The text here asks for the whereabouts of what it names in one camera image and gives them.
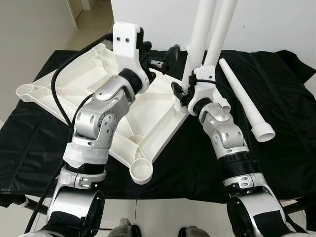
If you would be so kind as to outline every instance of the white pole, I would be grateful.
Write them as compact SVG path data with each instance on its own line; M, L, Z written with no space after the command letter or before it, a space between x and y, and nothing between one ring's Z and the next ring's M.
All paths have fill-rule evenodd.
M188 48L188 57L182 77L182 88L184 91L189 87L189 75L192 70L199 68L202 64L207 35L211 28L214 9L217 0L200 0L197 8L196 20L191 34Z
M219 55L222 51L225 38L232 21L232 17L236 8L238 0L224 0L223 5L215 26L214 34L212 36L208 52L204 61L204 65L216 66Z
M253 104L247 92L244 90L224 58L219 60L219 65L223 69L229 84L245 110L246 116L252 127L251 131L257 141L266 142L274 138L276 133L273 131L271 125L263 119L262 115Z

